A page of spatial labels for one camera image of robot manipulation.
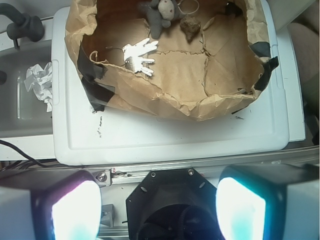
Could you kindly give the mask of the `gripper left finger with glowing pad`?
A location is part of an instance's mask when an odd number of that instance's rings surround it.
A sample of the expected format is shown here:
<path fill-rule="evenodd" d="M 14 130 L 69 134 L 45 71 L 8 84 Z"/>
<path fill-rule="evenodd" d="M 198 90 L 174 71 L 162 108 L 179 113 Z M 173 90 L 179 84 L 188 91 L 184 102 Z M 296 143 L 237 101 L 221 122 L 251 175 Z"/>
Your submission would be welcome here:
<path fill-rule="evenodd" d="M 2 240 L 94 240 L 101 214 L 101 190 L 87 170 L 0 173 Z"/>

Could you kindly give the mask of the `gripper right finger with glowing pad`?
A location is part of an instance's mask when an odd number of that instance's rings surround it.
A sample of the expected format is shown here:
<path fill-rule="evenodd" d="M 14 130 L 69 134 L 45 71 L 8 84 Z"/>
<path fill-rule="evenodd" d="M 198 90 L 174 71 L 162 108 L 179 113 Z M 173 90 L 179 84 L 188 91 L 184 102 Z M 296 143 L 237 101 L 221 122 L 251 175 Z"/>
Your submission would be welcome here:
<path fill-rule="evenodd" d="M 215 207 L 227 240 L 318 240 L 320 168 L 228 165 L 218 181 Z"/>

